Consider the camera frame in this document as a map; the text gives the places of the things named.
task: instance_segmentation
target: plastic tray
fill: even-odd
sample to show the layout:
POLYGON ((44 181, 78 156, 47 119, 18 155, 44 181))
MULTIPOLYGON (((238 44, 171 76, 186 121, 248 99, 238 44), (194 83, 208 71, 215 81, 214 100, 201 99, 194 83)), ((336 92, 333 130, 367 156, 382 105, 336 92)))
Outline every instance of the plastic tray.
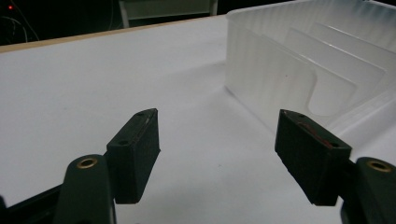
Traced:
POLYGON ((370 116, 394 98, 394 8, 294 1, 239 9, 227 18, 226 86, 272 131, 280 108, 341 132, 346 119, 370 116))

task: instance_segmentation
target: clear plastic bin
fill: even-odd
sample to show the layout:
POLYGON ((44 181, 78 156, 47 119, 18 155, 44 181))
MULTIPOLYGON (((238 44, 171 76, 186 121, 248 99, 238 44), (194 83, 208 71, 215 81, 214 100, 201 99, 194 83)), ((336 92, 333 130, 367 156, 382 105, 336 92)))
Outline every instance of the clear plastic bin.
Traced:
POLYGON ((280 108, 341 132, 394 99, 394 8, 294 1, 227 19, 226 87, 272 131, 280 108))

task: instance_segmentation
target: brass insert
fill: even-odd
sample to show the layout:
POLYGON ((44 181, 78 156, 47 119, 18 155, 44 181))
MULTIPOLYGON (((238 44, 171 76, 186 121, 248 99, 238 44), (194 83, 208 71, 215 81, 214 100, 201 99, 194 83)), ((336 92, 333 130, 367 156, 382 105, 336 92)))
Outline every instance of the brass insert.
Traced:
POLYGON ((367 165, 379 172, 390 173, 392 171, 392 168, 382 161, 367 161, 367 165))
POLYGON ((87 158, 87 159, 84 159, 84 160, 80 161, 77 164, 77 168, 78 169, 88 169, 88 168, 93 167, 96 163, 98 163, 97 159, 95 159, 95 158, 87 158))

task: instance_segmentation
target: black plastic part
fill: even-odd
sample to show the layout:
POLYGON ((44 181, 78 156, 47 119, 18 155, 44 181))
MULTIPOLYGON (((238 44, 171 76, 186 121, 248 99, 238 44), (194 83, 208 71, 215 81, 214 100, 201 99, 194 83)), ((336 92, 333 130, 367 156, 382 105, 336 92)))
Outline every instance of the black plastic part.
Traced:
POLYGON ((315 205, 336 204, 337 175, 348 163, 352 148, 315 123, 293 111, 280 110, 276 153, 315 205))
POLYGON ((138 203, 160 153, 158 111, 135 114, 107 144, 116 203, 138 203))
POLYGON ((396 223, 396 167, 374 158, 359 158, 356 166, 356 192, 367 222, 396 223))
POLYGON ((6 208, 6 202, 3 197, 0 196, 0 223, 10 223, 10 217, 6 208))
POLYGON ((361 206, 353 206, 344 202, 340 215, 343 224, 368 224, 361 206))
POLYGON ((61 186, 46 190, 7 210, 9 223, 52 223, 61 186))
POLYGON ((67 167, 54 224, 116 223, 106 159, 88 155, 67 167))

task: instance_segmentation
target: white table surface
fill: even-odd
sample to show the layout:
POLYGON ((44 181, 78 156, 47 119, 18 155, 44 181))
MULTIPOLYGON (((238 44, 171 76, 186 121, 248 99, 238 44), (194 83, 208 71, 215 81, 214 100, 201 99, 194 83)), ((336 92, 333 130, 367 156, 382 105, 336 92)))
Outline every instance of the white table surface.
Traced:
MULTIPOLYGON (((311 205, 274 134, 225 89, 226 36, 220 16, 0 54, 7 205, 61 184, 69 162, 103 154, 134 113, 156 107, 162 152, 141 202, 116 206, 119 223, 340 223, 341 200, 311 205)), ((396 163, 394 120, 352 159, 396 163)))

